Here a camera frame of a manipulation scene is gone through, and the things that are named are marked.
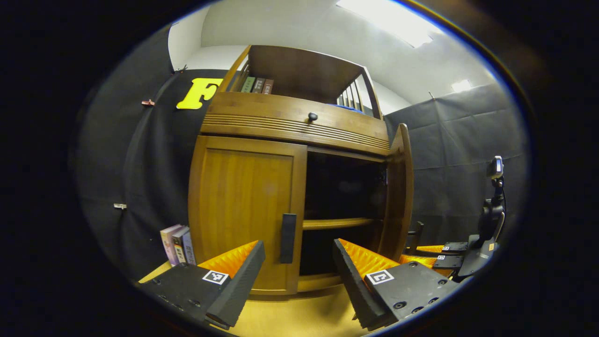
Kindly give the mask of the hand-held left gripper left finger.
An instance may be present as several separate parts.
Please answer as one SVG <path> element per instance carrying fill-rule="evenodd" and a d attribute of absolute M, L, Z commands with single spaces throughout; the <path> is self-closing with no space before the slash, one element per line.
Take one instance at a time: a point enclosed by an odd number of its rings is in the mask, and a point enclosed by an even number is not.
<path fill-rule="evenodd" d="M 186 320 L 228 330 L 237 324 L 264 261 L 264 243 L 256 240 L 199 265 L 179 263 L 138 288 Z"/>

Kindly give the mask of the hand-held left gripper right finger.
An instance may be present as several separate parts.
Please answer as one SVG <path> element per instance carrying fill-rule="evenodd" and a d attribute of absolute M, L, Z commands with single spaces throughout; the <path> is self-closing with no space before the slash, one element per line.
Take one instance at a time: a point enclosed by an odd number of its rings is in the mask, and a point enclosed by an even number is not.
<path fill-rule="evenodd" d="M 418 261 L 394 262 L 344 239 L 333 240 L 332 258 L 355 316 L 367 330 L 412 319 L 459 288 Z"/>

